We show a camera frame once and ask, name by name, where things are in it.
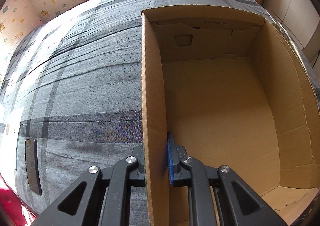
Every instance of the cartoon frog pattern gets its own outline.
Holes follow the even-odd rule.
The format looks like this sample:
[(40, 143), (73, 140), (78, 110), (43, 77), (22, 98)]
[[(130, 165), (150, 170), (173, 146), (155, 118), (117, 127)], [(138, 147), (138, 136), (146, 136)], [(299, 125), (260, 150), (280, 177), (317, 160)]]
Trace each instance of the cartoon frog pattern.
[(6, 11), (8, 11), (8, 6), (3, 8), (3, 13), (5, 13)]

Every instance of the gray plaid fabric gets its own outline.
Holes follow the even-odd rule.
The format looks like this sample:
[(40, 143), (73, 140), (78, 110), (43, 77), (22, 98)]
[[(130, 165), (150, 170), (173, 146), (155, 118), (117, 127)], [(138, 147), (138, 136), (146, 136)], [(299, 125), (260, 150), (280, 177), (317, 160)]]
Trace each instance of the gray plaid fabric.
[[(0, 136), (9, 114), (23, 108), (15, 180), (19, 197), (35, 212), (89, 166), (114, 165), (142, 143), (141, 11), (179, 4), (232, 7), (276, 23), (254, 0), (90, 0), (20, 43), (1, 88)], [(296, 53), (319, 95), (312, 68)], [(38, 142), (42, 195), (31, 191), (26, 178), (29, 138)], [(130, 225), (149, 225), (145, 189), (133, 189), (131, 200)]]

